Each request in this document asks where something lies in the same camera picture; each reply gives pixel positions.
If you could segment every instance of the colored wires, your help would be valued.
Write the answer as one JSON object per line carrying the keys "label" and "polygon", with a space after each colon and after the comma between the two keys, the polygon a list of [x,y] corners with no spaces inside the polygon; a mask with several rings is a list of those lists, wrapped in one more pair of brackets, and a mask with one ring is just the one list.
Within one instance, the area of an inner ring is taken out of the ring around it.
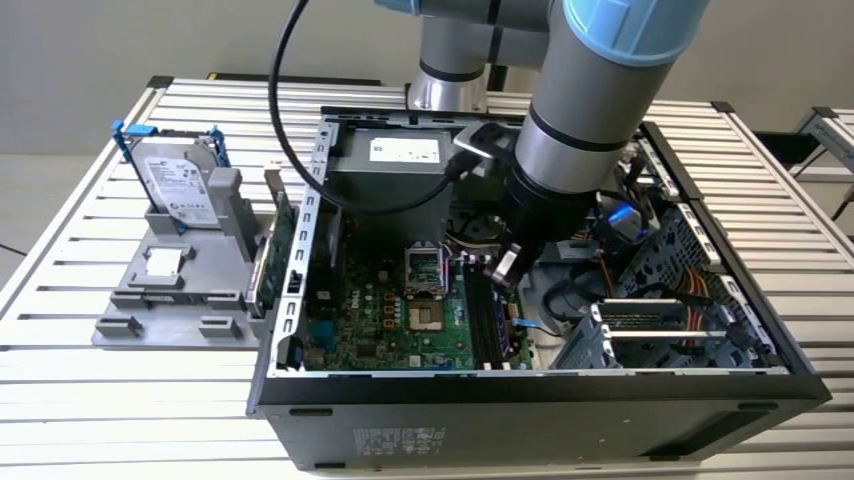
{"label": "colored wires", "polygon": [[498,237],[484,238],[484,239],[474,239],[474,238],[460,238],[463,235],[460,233],[444,232],[444,236],[451,240],[455,244],[464,248],[495,248],[500,247],[502,244],[498,242]]}
{"label": "colored wires", "polygon": [[611,282],[611,274],[608,266],[604,263],[604,243],[599,242],[599,270],[602,271],[602,283],[604,284],[604,296],[614,298],[614,283]]}
{"label": "colored wires", "polygon": [[[682,280],[679,281],[679,285],[676,287],[678,291],[686,291],[691,295],[698,295],[703,297],[708,297],[708,286],[706,285],[706,280],[696,273],[696,271],[687,267],[684,269],[684,273],[682,275]],[[702,330],[703,326],[703,316],[696,309],[687,307],[687,321],[686,321],[686,330],[691,332],[698,332]],[[692,346],[692,342],[684,341],[684,346]]]}

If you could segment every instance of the circuit board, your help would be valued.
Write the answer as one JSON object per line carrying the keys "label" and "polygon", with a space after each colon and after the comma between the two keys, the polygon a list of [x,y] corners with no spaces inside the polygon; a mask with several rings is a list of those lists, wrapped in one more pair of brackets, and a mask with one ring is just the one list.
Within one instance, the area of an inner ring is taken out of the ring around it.
{"label": "circuit board", "polygon": [[[407,298],[404,269],[394,264],[388,259],[348,259],[335,319],[311,320],[308,370],[476,368],[462,264],[448,264],[442,300]],[[522,340],[507,359],[511,368],[530,368],[527,337]]]}
{"label": "circuit board", "polygon": [[276,217],[269,234],[259,248],[252,278],[247,289],[247,303],[257,317],[273,308],[281,292],[288,264],[288,253],[293,241],[293,210],[284,192],[279,195]]}

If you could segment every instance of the gray stand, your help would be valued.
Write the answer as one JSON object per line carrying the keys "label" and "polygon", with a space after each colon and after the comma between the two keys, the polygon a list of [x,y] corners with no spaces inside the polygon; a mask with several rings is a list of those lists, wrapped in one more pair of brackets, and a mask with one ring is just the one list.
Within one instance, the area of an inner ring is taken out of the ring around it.
{"label": "gray stand", "polygon": [[181,231],[168,214],[145,214],[151,228],[95,325],[95,345],[257,347],[267,321],[252,318],[244,295],[260,229],[237,191],[240,180],[236,169],[211,173],[208,194],[220,230]]}

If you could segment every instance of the black cable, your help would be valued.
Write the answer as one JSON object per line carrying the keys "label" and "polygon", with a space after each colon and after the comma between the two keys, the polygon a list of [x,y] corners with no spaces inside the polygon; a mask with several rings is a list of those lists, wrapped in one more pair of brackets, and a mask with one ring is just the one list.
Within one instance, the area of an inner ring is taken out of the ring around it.
{"label": "black cable", "polygon": [[642,298],[650,292],[660,292],[662,298],[674,298],[679,300],[686,306],[699,312],[703,318],[708,319],[711,322],[718,322],[716,317],[708,311],[708,307],[715,304],[714,299],[703,295],[676,292],[664,283],[651,283],[650,285],[640,287],[638,290],[631,292],[626,298]]}
{"label": "black cable", "polygon": [[640,174],[643,173],[644,168],[646,168],[646,160],[643,160],[640,156],[635,156],[631,159],[631,167],[628,169],[628,175],[626,175],[626,178],[623,179],[623,186],[626,187],[626,189],[631,189],[635,183],[638,183],[638,178],[640,177]]}
{"label": "black cable", "polygon": [[483,215],[487,210],[488,210],[488,207],[486,205],[480,205],[478,208],[475,208],[475,211],[471,212],[471,215],[466,217],[466,220],[463,221],[463,226],[459,227],[459,230],[455,232],[458,235],[466,234],[466,229],[468,228],[468,225],[471,225],[471,222],[474,221],[474,219],[478,218],[480,215]]}
{"label": "black cable", "polygon": [[507,71],[510,69],[504,65],[490,66],[490,79],[487,80],[486,89],[490,92],[503,92],[507,85]]}
{"label": "black cable", "polygon": [[810,168],[810,165],[813,165],[813,163],[815,163],[815,160],[818,160],[818,157],[821,157],[825,153],[827,153],[827,147],[822,147],[822,149],[818,151],[818,154],[810,158],[807,160],[807,162],[803,164],[803,167],[801,167],[801,170],[798,170],[795,172],[795,174],[791,176],[791,178],[798,178],[801,176],[801,174],[803,173],[803,171]]}
{"label": "black cable", "polygon": [[288,141],[288,136],[284,133],[284,127],[281,126],[281,114],[279,111],[279,70],[281,69],[281,60],[284,58],[284,51],[288,46],[288,42],[291,41],[291,35],[293,34],[293,29],[296,27],[296,23],[299,22],[299,18],[303,15],[303,10],[308,5],[308,0],[299,0],[293,5],[293,9],[291,10],[291,14],[288,16],[288,20],[284,24],[284,28],[281,29],[281,35],[279,37],[279,44],[276,46],[276,53],[272,58],[272,64],[269,66],[269,78],[267,80],[267,102],[269,104],[269,120],[272,122],[272,129],[276,132],[276,139],[279,140],[279,145],[281,145],[281,150],[284,152],[284,156],[296,170],[296,173],[301,177],[305,184],[317,192],[317,194],[336,207],[343,210],[351,210],[367,215],[390,215],[394,213],[400,213],[414,208],[420,207],[424,203],[434,199],[436,195],[444,190],[444,188],[451,183],[451,177],[447,175],[439,182],[439,184],[427,192],[422,197],[402,203],[400,205],[394,205],[391,207],[367,207],[364,205],[358,205],[345,198],[329,193],[324,190],[323,185],[308,173],[308,170],[303,166],[299,158],[296,156],[296,152],[291,147],[291,142]]}
{"label": "black cable", "polygon": [[559,333],[555,333],[555,332],[550,332],[543,327],[526,327],[526,328],[532,328],[534,330],[539,330],[540,332],[543,332],[550,337],[563,338],[563,335],[560,335]]}
{"label": "black cable", "polygon": [[21,257],[25,257],[28,255],[28,253],[24,252],[23,250],[19,250],[15,247],[9,247],[8,245],[4,245],[3,243],[0,243],[0,248],[3,250],[7,250],[7,251],[12,252],[12,253],[17,253]]}
{"label": "black cable", "polygon": [[578,283],[575,283],[575,278],[572,278],[571,275],[563,278],[551,287],[548,287],[540,299],[540,306],[543,308],[543,311],[551,318],[554,318],[559,322],[568,322],[570,324],[575,325],[584,318],[583,315],[566,315],[563,313],[555,312],[555,310],[551,308],[552,300],[564,290],[568,290],[570,292],[575,293],[588,303],[595,303],[599,300],[602,300],[604,297],[591,292],[590,290],[584,289],[580,285],[578,285]]}
{"label": "black cable", "polygon": [[563,292],[563,295],[562,295],[562,296],[563,296],[563,303],[566,303],[566,306],[567,306],[567,307],[570,307],[575,312],[578,312],[578,314],[579,314],[579,315],[583,315],[583,314],[582,314],[582,308],[584,308],[584,306],[582,305],[580,307],[576,307],[576,306],[572,304],[572,302],[570,302],[570,298],[567,297],[567,295],[568,295],[568,294],[570,294],[570,292],[566,292],[566,291]]}
{"label": "black cable", "polygon": [[839,208],[837,208],[837,211],[833,212],[833,216],[830,217],[830,219],[835,222],[837,219],[842,216],[842,213],[845,213],[845,209],[849,207],[849,202],[847,200],[843,200],[842,203],[839,204]]}

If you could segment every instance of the hard drive label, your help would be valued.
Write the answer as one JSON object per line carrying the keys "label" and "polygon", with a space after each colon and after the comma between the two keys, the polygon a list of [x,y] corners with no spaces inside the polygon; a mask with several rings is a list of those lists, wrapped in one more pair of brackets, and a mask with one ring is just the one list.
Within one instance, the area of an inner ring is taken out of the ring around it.
{"label": "hard drive label", "polygon": [[149,178],[169,215],[188,227],[219,225],[199,167],[184,159],[145,159]]}

